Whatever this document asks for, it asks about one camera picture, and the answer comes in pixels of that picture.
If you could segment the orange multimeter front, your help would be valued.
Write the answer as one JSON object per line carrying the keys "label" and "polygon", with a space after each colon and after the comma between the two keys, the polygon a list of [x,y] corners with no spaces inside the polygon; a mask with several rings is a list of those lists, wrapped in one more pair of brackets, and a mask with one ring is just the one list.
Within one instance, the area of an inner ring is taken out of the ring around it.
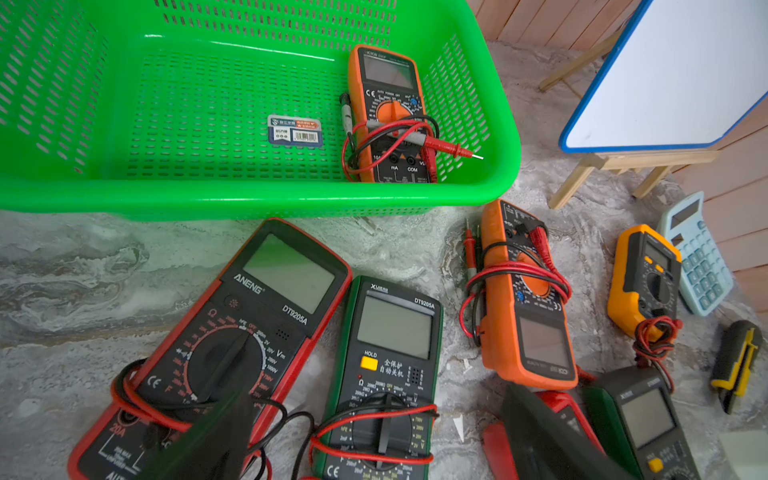
{"label": "orange multimeter front", "polygon": [[345,135],[341,166],[351,182],[435,184],[438,154],[479,157],[440,138],[438,122],[425,111],[417,66],[406,56],[355,46],[339,103]]}

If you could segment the red ANENG multimeter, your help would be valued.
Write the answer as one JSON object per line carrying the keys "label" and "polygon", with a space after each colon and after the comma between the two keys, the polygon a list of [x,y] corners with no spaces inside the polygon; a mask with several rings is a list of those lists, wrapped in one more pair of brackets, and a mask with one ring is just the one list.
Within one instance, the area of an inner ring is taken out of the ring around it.
{"label": "red ANENG multimeter", "polygon": [[112,401],[74,448],[73,479],[133,479],[216,405],[247,394],[256,457],[350,286],[350,266],[291,223],[270,218],[147,358],[113,380]]}

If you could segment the yellow black multimeter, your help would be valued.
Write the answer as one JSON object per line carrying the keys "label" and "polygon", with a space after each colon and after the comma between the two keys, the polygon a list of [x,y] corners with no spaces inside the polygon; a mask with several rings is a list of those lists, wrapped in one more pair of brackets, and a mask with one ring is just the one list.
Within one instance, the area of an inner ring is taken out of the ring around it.
{"label": "yellow black multimeter", "polygon": [[636,361],[664,373],[683,321],[677,312],[682,255],[646,224],[618,238],[608,317],[633,339]]}

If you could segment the green DT9205A multimeter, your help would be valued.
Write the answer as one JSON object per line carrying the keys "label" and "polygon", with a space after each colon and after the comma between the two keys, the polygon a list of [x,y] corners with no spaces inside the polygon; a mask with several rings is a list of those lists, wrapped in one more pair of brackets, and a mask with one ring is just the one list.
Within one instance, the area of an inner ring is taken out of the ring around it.
{"label": "green DT9205A multimeter", "polygon": [[370,276],[353,281],[309,443],[315,478],[427,478],[442,330],[438,300]]}

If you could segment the orange multimeter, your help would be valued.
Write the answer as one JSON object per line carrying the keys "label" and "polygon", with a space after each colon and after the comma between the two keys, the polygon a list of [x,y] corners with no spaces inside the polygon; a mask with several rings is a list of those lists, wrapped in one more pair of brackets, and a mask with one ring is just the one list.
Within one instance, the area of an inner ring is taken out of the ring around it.
{"label": "orange multimeter", "polygon": [[406,56],[355,46],[339,103],[345,135],[341,166],[351,182],[435,184],[438,154],[479,157],[440,138],[438,122],[425,111],[417,66]]}
{"label": "orange multimeter", "polygon": [[578,383],[566,304],[572,288],[555,267],[538,217],[505,200],[484,206],[478,272],[460,325],[484,366],[501,379],[543,390]]}

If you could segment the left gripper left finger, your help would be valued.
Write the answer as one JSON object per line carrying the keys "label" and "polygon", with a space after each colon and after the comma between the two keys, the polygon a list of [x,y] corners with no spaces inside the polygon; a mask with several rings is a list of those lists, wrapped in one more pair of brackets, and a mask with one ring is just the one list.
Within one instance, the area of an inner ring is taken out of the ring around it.
{"label": "left gripper left finger", "polygon": [[137,475],[139,479],[238,479],[257,415],[255,399],[233,394],[201,417]]}

